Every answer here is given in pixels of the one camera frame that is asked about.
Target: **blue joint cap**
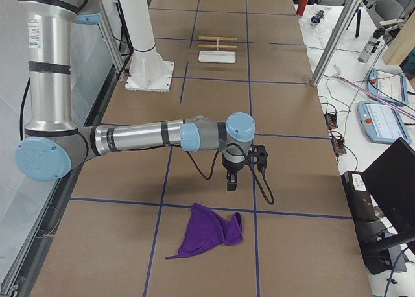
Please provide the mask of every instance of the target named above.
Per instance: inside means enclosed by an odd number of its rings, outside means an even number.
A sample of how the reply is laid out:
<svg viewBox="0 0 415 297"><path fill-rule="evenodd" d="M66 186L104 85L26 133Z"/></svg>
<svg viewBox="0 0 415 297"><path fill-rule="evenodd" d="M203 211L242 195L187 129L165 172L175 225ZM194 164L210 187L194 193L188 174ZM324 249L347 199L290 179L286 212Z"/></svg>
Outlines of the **blue joint cap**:
<svg viewBox="0 0 415 297"><path fill-rule="evenodd" d="M52 182L71 170L68 153L47 138L24 139L14 152L14 158L21 172L41 182Z"/></svg>
<svg viewBox="0 0 415 297"><path fill-rule="evenodd" d="M226 131L234 140L251 142L255 136L255 121L249 114L236 112L226 120Z"/></svg>
<svg viewBox="0 0 415 297"><path fill-rule="evenodd" d="M101 20L101 13L78 15L72 22L81 25L96 25Z"/></svg>
<svg viewBox="0 0 415 297"><path fill-rule="evenodd" d="M180 144L185 151L198 151L200 148L200 134L197 125L185 123L180 127Z"/></svg>

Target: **white sticker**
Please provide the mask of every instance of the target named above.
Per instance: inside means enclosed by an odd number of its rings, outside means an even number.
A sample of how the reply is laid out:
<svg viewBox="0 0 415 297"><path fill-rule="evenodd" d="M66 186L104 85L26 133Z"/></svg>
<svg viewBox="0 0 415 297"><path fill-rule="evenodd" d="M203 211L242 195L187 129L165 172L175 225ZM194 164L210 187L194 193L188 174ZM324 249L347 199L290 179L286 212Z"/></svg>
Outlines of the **white sticker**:
<svg viewBox="0 0 415 297"><path fill-rule="evenodd" d="M29 30L29 49L41 49L42 48L42 24L40 19L28 19L27 28Z"/></svg>
<svg viewBox="0 0 415 297"><path fill-rule="evenodd" d="M358 174L353 174L351 176L353 178L353 186L356 191L366 191L366 186L364 185L363 179Z"/></svg>

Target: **computer monitor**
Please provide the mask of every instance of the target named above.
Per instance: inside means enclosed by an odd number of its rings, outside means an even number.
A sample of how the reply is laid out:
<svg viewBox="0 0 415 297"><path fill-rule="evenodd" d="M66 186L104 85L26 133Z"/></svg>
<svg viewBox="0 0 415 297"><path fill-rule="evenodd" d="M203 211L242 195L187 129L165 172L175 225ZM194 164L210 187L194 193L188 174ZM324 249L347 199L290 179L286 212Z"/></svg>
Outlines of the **computer monitor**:
<svg viewBox="0 0 415 297"><path fill-rule="evenodd" d="M389 146L363 173L362 179L398 234L361 243L363 257L407 244L415 249L415 151L402 138Z"/></svg>

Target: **purple towel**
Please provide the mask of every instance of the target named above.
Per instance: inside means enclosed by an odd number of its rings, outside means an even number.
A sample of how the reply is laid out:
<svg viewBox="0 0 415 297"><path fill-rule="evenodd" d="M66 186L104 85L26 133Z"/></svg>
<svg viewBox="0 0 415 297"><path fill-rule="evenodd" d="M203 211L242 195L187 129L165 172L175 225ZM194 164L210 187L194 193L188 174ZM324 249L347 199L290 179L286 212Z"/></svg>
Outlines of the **purple towel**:
<svg viewBox="0 0 415 297"><path fill-rule="evenodd" d="M241 242L241 219L240 213L234 213L231 221L227 221L209 208L194 203L178 254L166 259L188 258L207 252L222 243L229 246Z"/></svg>

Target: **white table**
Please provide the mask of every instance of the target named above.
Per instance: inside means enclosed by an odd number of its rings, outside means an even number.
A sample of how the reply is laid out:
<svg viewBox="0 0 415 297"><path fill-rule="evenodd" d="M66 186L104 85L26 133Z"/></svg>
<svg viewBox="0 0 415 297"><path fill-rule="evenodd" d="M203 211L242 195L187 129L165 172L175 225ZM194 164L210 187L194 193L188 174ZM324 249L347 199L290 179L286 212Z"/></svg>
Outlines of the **white table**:
<svg viewBox="0 0 415 297"><path fill-rule="evenodd" d="M319 10L324 10L325 19L322 19L321 23L317 27L312 27L310 25L311 16L315 15ZM324 48L330 37L331 29L334 28L341 11L341 6L308 5L305 9L304 16L299 18L306 46ZM374 33L376 27L370 19L367 11L363 8L361 11L361 31L358 38L355 37L355 29L356 17L353 19L349 29L344 33L339 45L337 46L338 49L347 49L360 52L366 45L369 37ZM337 50L331 59L325 75L334 75L337 72L334 68L334 65L336 65L338 68L340 68L342 77L352 82L364 80L379 51L380 50L373 54L367 63L363 64L357 61L357 57L359 56L358 53ZM314 70L323 53L323 50L307 48L307 53L309 56L311 68ZM376 61L375 68L385 69L387 71L391 71L392 73L401 72L401 69L398 66L385 65L382 56L380 56ZM326 88L326 80L327 78L324 77L318 85L319 95L322 96L320 98L321 102L327 102L327 98L328 102L334 105L338 111L347 110L345 105L337 102L330 97L329 91ZM357 84L366 88L365 82ZM355 153L356 157L358 158L359 164L357 170L364 171L378 156L380 156L388 148L388 145L370 142L369 139L365 136L361 125L359 124L357 104L360 101L369 101L370 99L365 93L360 91L357 93L354 102L351 104L356 93L355 88L341 82L340 80L330 80L328 82L328 86L334 98L345 102L347 105L351 105L351 112L348 115L347 122L346 112L341 112L338 114L337 121L339 128L337 130L346 137L346 145ZM409 83L408 86L408 89L412 90L412 87ZM409 97L409 104L410 106L415 107L415 97ZM322 108L323 111L325 111L326 105L322 105ZM333 108L329 106L327 110L328 112L332 112ZM404 116L402 116L402 119L404 122L413 122ZM415 127L407 126L407 130L412 140L415 140ZM341 156L338 164L340 174L343 174L345 171L354 170L355 162L355 158L352 154L350 154L350 152L348 152L346 155ZM383 221L386 227L390 226L390 223L386 219L383 219ZM393 229L390 229L390 231L391 233L396 233L396 231ZM410 260L414 260L414 255L412 255L412 252L407 250L405 253L408 255ZM394 273L393 278L399 283L390 285L387 296L415 296L415 265L412 263L407 263L407 268L408 272ZM383 296L387 284L386 279L389 277L390 271L383 272L376 276L371 275L369 272L367 273L372 286L373 295Z"/></svg>

